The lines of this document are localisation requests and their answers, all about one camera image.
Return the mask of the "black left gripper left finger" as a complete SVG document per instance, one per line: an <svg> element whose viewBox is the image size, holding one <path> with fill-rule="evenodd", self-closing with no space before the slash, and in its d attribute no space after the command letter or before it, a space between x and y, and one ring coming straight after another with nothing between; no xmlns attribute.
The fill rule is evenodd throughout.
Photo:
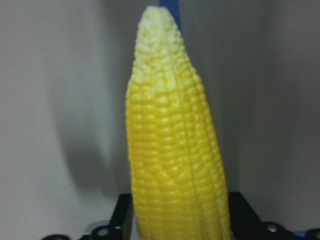
<svg viewBox="0 0 320 240"><path fill-rule="evenodd" d="M112 240L129 240L131 238L133 200L130 193L118 196L109 225Z"/></svg>

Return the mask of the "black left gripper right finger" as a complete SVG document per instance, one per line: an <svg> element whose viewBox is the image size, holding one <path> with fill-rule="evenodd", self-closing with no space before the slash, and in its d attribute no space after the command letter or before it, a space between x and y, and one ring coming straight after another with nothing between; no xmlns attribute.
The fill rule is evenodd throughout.
<svg viewBox="0 0 320 240"><path fill-rule="evenodd" d="M261 219L240 192L228 194L230 224L236 240L257 240Z"/></svg>

